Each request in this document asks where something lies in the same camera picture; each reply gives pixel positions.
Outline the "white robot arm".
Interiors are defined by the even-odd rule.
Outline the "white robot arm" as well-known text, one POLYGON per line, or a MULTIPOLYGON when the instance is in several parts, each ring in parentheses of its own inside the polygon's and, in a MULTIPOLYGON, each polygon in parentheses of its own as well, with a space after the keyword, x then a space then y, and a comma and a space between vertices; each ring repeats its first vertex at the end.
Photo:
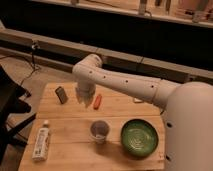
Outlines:
POLYGON ((75 64, 72 73, 80 97, 93 96, 101 85, 163 110, 165 171, 213 171, 213 85, 105 70, 96 54, 75 64))

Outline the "cream tapered end effector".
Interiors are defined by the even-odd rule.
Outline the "cream tapered end effector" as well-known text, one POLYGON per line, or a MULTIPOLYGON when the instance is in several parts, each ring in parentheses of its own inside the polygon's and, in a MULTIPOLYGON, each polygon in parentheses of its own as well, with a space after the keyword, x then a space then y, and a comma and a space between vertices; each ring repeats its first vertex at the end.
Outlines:
POLYGON ((94 98, 95 91, 82 91, 79 88, 76 89, 76 98, 79 103, 83 103, 85 107, 89 107, 94 98))

